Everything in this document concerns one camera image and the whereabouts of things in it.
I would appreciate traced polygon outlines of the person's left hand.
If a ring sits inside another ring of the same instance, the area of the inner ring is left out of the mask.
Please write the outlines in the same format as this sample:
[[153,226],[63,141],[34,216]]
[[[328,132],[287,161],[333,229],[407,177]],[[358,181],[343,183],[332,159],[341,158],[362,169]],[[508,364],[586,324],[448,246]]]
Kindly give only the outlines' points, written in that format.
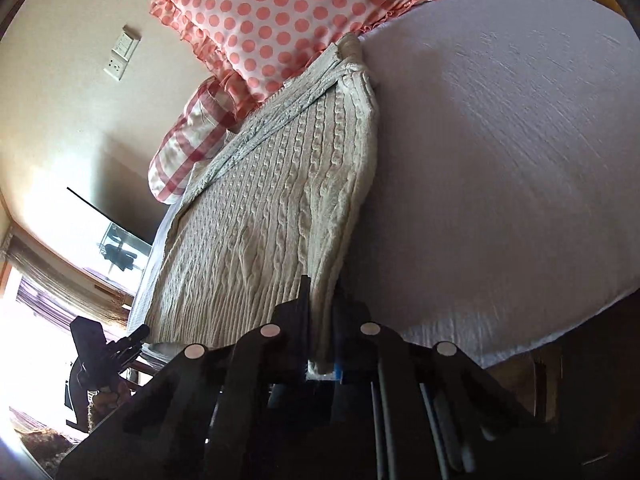
[[131,389],[125,379],[119,379],[117,387],[108,391],[93,393],[88,405],[88,428],[93,431],[116,408],[131,399]]

